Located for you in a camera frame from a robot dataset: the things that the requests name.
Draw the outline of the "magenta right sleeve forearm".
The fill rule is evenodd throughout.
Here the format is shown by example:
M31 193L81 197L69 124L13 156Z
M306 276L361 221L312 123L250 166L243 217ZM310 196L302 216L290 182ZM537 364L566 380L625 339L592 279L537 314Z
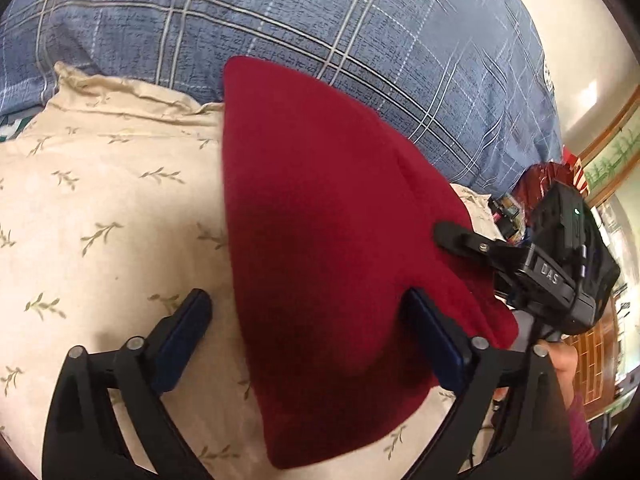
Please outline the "magenta right sleeve forearm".
M566 414L570 425L570 442L572 442L572 476L577 479L594 463L599 452L591 441L582 397L579 393L574 394Z

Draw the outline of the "person's right hand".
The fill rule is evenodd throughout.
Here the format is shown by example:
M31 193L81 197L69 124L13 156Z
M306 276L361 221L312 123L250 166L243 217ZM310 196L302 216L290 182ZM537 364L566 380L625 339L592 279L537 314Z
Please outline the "person's right hand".
M558 378L559 387L566 408L570 408L575 397L574 378L578 365L577 350L563 341L549 342L540 340L538 346L548 352Z

